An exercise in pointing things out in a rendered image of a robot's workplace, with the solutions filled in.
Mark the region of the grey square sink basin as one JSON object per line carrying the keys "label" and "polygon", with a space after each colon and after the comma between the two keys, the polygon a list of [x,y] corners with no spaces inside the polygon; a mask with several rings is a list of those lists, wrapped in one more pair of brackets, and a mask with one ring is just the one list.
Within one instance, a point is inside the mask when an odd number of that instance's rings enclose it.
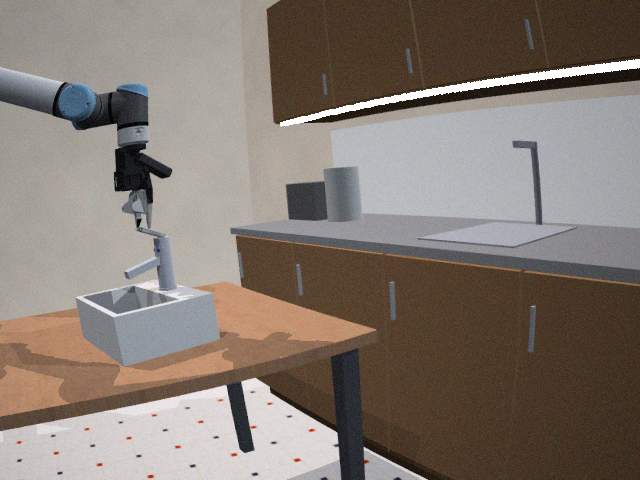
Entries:
{"label": "grey square sink basin", "polygon": [[83,338],[124,367],[220,340],[213,293],[158,287],[152,280],[75,297]]}

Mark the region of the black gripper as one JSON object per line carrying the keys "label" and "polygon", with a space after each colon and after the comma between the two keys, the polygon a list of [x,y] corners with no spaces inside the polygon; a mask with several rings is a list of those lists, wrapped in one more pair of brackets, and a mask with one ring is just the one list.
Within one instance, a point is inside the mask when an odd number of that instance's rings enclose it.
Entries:
{"label": "black gripper", "polygon": [[[117,192],[132,190],[129,193],[128,202],[122,206],[122,211],[124,213],[134,214],[136,227],[140,226],[142,220],[141,213],[146,214],[147,226],[148,229],[150,229],[152,222],[153,187],[148,166],[138,161],[140,150],[144,149],[146,149],[145,143],[127,145],[115,149],[116,172],[114,172],[114,185],[115,191]],[[124,154],[121,153],[124,153],[125,157]]]}

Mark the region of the grey mixer tap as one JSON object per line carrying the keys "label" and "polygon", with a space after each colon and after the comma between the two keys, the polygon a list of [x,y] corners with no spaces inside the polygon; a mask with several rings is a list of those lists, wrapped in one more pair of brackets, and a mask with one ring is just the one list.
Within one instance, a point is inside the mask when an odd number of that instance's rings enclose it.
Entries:
{"label": "grey mixer tap", "polygon": [[177,289],[169,236],[142,227],[136,227],[135,231],[157,236],[156,238],[153,238],[155,257],[125,270],[124,274],[126,279],[132,279],[152,268],[157,267],[159,290],[169,291]]}

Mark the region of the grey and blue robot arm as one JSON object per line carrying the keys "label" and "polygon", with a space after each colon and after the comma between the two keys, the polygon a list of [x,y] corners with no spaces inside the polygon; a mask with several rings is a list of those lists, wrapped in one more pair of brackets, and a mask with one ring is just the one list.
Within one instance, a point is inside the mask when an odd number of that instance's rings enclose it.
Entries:
{"label": "grey and blue robot arm", "polygon": [[[122,84],[115,92],[98,95],[84,84],[0,67],[0,101],[72,121],[76,130],[117,124],[119,147],[149,142],[148,99],[144,84]],[[171,176],[171,168],[144,153],[138,161],[161,179]]]}

